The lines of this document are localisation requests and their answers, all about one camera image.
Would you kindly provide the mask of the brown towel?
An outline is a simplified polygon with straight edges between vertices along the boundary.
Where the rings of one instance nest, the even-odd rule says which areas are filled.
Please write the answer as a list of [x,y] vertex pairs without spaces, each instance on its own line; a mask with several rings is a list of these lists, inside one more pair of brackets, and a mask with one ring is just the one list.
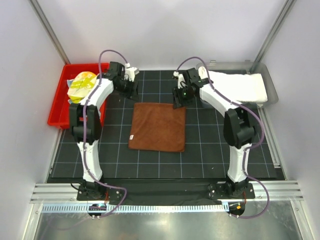
[[170,103],[139,102],[133,106],[128,148],[181,153],[186,144],[185,107]]

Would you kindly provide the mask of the yellow green patterned towel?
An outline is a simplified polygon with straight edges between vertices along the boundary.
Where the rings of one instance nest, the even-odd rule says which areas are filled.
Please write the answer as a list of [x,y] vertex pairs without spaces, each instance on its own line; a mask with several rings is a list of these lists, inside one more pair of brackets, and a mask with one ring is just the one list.
[[97,81],[97,75],[91,71],[82,71],[75,78],[67,80],[68,99],[75,104],[84,99],[94,88]]

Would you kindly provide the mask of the white towel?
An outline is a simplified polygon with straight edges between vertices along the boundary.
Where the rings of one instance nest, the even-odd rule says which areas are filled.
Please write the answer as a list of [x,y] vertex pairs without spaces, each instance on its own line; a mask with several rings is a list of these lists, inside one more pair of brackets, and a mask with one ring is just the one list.
[[268,101],[263,77],[255,74],[226,74],[206,71],[204,66],[198,68],[199,76],[210,77],[216,90],[230,100],[239,102],[265,103]]

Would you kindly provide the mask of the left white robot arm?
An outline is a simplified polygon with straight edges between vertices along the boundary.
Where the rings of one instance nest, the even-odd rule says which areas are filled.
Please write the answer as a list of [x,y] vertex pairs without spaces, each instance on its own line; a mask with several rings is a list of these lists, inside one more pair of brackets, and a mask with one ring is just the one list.
[[137,101],[137,67],[129,63],[110,62],[109,68],[100,71],[89,82],[92,87],[78,103],[69,106],[69,127],[76,142],[82,160],[83,176],[77,187],[77,200],[100,201],[108,188],[104,184],[104,175],[99,161],[99,139],[102,132],[100,107],[113,91],[124,98]]

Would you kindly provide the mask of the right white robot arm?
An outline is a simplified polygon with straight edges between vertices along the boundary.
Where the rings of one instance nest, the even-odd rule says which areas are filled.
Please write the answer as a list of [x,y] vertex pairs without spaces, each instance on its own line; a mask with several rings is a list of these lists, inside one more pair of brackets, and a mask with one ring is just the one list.
[[173,108],[190,105],[194,98],[210,104],[223,116],[223,137],[229,145],[229,168],[223,186],[230,198],[244,196],[249,187],[247,173],[250,147],[256,135],[249,112],[240,103],[231,103],[213,89],[207,77],[200,77],[195,68],[173,72],[177,86],[172,89]]

